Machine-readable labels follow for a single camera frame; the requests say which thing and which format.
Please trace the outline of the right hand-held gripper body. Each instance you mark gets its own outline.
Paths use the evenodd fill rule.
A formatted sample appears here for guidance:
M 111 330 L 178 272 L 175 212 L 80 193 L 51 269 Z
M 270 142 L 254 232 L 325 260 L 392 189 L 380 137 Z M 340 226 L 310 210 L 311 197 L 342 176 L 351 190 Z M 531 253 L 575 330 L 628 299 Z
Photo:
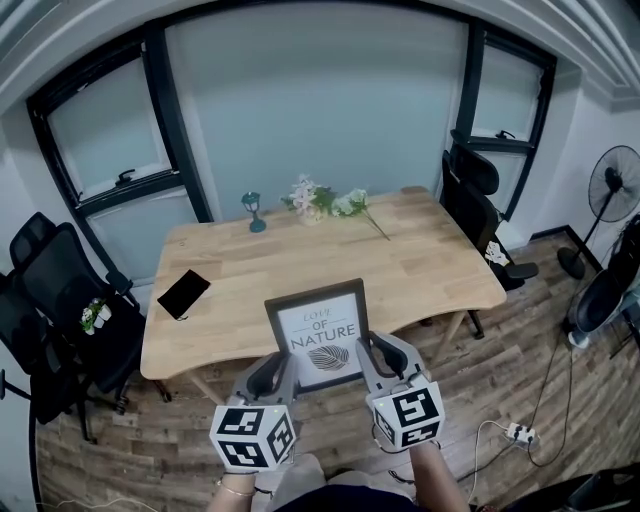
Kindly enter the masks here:
M 405 382 L 369 395 L 373 437 L 383 452 L 401 453 L 436 441 L 445 411 L 438 383 L 416 373 Z

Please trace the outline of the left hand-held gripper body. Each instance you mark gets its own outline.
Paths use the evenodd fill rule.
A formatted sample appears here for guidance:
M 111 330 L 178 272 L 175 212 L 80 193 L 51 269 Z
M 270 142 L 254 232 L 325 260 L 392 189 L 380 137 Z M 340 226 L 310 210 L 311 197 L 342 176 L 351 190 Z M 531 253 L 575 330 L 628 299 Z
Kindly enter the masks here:
M 216 407 L 210 440 L 232 474 L 276 470 L 289 458 L 297 441 L 290 414 L 296 397 L 267 403 L 232 395 Z

